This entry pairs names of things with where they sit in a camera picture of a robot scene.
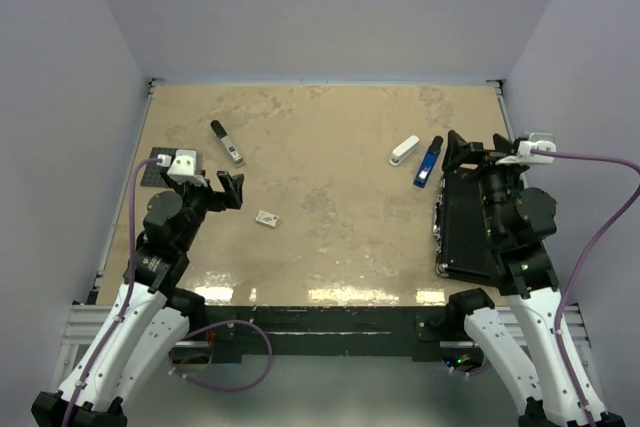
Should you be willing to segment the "white stapler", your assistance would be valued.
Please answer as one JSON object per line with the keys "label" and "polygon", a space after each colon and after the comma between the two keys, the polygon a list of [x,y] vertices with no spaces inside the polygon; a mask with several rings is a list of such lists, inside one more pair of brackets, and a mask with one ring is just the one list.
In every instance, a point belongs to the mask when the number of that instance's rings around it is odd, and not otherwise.
{"label": "white stapler", "polygon": [[411,135],[397,145],[391,152],[389,163],[393,166],[401,164],[419,145],[420,139],[416,135]]}

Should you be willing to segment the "grey lego baseplate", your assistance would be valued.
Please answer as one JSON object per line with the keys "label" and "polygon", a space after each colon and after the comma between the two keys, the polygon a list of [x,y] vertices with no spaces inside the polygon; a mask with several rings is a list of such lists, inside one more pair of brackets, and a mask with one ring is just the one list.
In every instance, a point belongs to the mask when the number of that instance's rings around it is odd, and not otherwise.
{"label": "grey lego baseplate", "polygon": [[[170,157],[174,157],[176,153],[176,148],[171,147],[152,147],[149,152],[150,158],[156,158],[159,154],[169,155]],[[155,165],[147,165],[142,173],[141,180],[139,181],[139,185],[141,187],[148,188],[167,188],[164,178],[162,177],[163,172],[167,172],[167,167]]]}

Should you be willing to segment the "black case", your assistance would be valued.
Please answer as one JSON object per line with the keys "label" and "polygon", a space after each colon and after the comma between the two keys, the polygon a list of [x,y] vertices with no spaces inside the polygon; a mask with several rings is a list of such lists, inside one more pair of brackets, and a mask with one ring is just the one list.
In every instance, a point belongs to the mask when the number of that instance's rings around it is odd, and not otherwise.
{"label": "black case", "polygon": [[480,190],[469,168],[444,172],[434,206],[435,270],[440,277],[496,287]]}

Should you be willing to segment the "blue black stapler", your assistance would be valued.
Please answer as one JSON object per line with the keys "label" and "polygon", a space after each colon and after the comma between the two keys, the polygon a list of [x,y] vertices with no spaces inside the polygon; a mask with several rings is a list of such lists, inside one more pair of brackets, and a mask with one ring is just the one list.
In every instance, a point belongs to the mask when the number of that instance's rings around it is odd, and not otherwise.
{"label": "blue black stapler", "polygon": [[442,136],[435,136],[433,138],[414,177],[414,186],[419,188],[424,188],[426,186],[441,153],[443,141],[444,139]]}

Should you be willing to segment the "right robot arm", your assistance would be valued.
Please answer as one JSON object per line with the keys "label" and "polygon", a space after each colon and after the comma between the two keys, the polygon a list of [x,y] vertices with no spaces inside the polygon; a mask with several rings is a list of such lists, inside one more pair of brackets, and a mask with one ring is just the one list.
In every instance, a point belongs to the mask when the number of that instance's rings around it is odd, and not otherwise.
{"label": "right robot arm", "polygon": [[556,201],[521,178],[532,165],[552,163],[558,155],[554,139],[532,133],[510,141],[496,134],[493,142],[488,149],[450,131],[443,169],[473,168],[469,179],[479,187],[497,289],[526,344],[520,346],[502,325],[482,289],[450,297],[446,329],[481,349],[511,395],[519,425],[622,426],[623,417],[596,392],[564,317],[567,299],[543,244],[557,231]]}

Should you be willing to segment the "black base frame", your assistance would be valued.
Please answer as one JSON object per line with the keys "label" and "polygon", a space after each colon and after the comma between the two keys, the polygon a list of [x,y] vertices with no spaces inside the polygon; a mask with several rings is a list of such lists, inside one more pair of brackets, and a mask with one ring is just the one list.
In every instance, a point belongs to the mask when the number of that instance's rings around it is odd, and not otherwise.
{"label": "black base frame", "polygon": [[183,340],[172,349],[176,363],[239,363],[262,356],[267,347],[250,322],[269,338],[275,356],[408,357],[416,362],[478,364],[479,344],[460,324],[448,322],[446,308],[429,307],[248,307],[208,306],[196,325],[220,322],[210,333]]}

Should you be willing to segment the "silver black stapler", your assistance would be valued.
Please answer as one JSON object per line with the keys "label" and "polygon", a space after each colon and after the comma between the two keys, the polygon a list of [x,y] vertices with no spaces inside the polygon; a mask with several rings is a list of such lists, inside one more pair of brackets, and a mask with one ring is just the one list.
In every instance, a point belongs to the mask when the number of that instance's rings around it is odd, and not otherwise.
{"label": "silver black stapler", "polygon": [[236,143],[231,139],[224,126],[217,119],[210,122],[211,130],[222,149],[235,167],[245,164],[244,156],[240,153]]}

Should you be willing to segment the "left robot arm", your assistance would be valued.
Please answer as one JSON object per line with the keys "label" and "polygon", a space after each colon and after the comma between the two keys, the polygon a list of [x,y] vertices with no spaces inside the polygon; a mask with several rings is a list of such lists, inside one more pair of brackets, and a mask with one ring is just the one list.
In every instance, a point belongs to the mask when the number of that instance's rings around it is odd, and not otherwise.
{"label": "left robot arm", "polygon": [[217,174],[214,191],[197,176],[149,199],[143,230],[116,300],[98,334],[54,392],[41,392],[31,412],[40,426],[124,426],[124,409],[181,337],[207,327],[204,300],[178,288],[187,253],[207,213],[238,210],[244,177]]}

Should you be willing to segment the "white staple box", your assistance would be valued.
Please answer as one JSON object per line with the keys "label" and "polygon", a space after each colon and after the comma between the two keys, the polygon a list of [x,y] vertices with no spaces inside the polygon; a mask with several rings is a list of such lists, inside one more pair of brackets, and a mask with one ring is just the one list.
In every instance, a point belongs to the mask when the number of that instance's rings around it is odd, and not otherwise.
{"label": "white staple box", "polygon": [[255,217],[255,221],[260,225],[270,228],[276,228],[279,221],[279,216],[267,211],[260,210]]}

